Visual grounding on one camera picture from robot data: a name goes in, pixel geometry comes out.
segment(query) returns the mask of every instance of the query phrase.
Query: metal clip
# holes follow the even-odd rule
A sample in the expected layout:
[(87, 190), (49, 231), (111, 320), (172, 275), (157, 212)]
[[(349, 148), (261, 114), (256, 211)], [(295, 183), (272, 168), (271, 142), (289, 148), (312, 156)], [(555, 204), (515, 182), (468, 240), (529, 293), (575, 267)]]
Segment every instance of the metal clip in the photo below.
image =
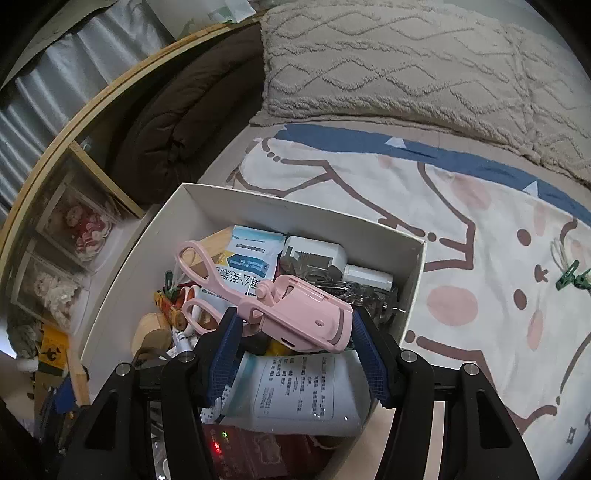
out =
[(591, 290), (591, 283), (587, 281), (585, 276), (591, 271), (591, 268), (588, 268), (585, 272), (581, 273), (577, 278), (574, 279), (574, 286), (577, 288), (581, 288), (582, 290)]
[(562, 290), (565, 288), (566, 285), (569, 283), (573, 283), (575, 281), (574, 272), (576, 272), (577, 268), (579, 267), (579, 260), (575, 260), (573, 264), (569, 267), (569, 269), (564, 272), (562, 277), (558, 279), (556, 282), (556, 290)]
[(173, 277), (173, 272), (171, 270), (167, 270), (166, 274), (164, 275), (164, 288), (162, 289), (164, 295), (166, 295), (166, 298), (172, 302), (177, 300), (178, 294), (181, 290), (178, 287), (173, 288)]

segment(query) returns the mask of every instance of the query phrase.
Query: blue gripper pad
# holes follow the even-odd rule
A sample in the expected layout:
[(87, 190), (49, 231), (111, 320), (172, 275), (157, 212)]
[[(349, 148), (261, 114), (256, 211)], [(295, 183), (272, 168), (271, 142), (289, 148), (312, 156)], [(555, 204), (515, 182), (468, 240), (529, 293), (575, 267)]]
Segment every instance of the blue gripper pad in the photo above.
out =
[(357, 312), (353, 312), (351, 337), (372, 395), (382, 403), (389, 401), (388, 371)]
[(207, 399), (214, 405), (216, 398), (223, 394), (226, 382), (230, 377), (232, 364), (240, 339), (242, 338), (242, 319), (235, 314), (230, 325), (223, 334), (220, 346), (209, 367), (209, 382), (207, 383)]

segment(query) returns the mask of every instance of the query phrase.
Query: blue stripe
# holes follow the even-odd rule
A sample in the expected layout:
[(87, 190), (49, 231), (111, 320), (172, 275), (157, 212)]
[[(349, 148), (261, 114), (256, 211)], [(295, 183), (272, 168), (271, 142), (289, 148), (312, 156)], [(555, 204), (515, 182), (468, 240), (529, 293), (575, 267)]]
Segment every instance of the blue stripe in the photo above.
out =
[(284, 130), (279, 130), (275, 138), (328, 152), (374, 153), (419, 161), (443, 170), (494, 181), (515, 190), (523, 190), (530, 183), (537, 181), (538, 198), (591, 226), (591, 212), (561, 190), (518, 168), (478, 155), (431, 147), (410, 140), (404, 140), (406, 148), (396, 148), (386, 145), (391, 138), (390, 135), (314, 124), (284, 125)]

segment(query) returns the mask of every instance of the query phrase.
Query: wooden shelf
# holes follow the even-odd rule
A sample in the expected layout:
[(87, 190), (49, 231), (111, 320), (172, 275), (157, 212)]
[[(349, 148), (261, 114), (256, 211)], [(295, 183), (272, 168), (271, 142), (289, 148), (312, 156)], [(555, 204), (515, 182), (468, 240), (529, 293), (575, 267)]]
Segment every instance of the wooden shelf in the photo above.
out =
[[(80, 353), (86, 343), (94, 319), (125, 258), (156, 214), (158, 207), (144, 210), (137, 205), (93, 161), (89, 153), (77, 142), (77, 139), (84, 138), (85, 135), (92, 131), (93, 127), (101, 122), (108, 122), (110, 115), (115, 110), (114, 107), (118, 104), (118, 100), (124, 98), (129, 100), (129, 92), (133, 91), (133, 87), (141, 89), (146, 85), (142, 83), (144, 79), (147, 80), (147, 83), (150, 83), (150, 79), (153, 77), (162, 76), (160, 75), (163, 72), (161, 67), (168, 68), (168, 62), (181, 58), (182, 54), (188, 53), (194, 48), (195, 55), (197, 55), (199, 49), (196, 47), (234, 29), (256, 23), (260, 17), (261, 15), (257, 15), (248, 18), (240, 24), (218, 24), (207, 27), (163, 48), (122, 74), (99, 92), (68, 122), (43, 152), (19, 191), (0, 231), (0, 291), (2, 294), (6, 291), (7, 282), (13, 268), (13, 257), (22, 245), (23, 234), (28, 229), (32, 215), (44, 193), (44, 188), (47, 186), (49, 179), (56, 176), (55, 172), (59, 171), (60, 166), (63, 165), (67, 158), (75, 158), (106, 192), (118, 199), (136, 217), (123, 222), (119, 233), (121, 236), (120, 241), (111, 253), (107, 263), (92, 277), (82, 324), (76, 334), (70, 338), (71, 346)], [(159, 74), (150, 76), (156, 71)], [(0, 350), (14, 356), (6, 333), (7, 310), (6, 305), (0, 308)]]

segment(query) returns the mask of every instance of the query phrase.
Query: pillow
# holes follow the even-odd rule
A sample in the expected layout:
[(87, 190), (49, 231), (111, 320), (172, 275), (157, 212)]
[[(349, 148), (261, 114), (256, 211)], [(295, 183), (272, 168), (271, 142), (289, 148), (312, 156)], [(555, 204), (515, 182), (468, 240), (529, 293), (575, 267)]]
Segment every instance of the pillow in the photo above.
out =
[(312, 0), (270, 10), (262, 37), (255, 125), (419, 122), (591, 181), (591, 82), (541, 35), (430, 1)]

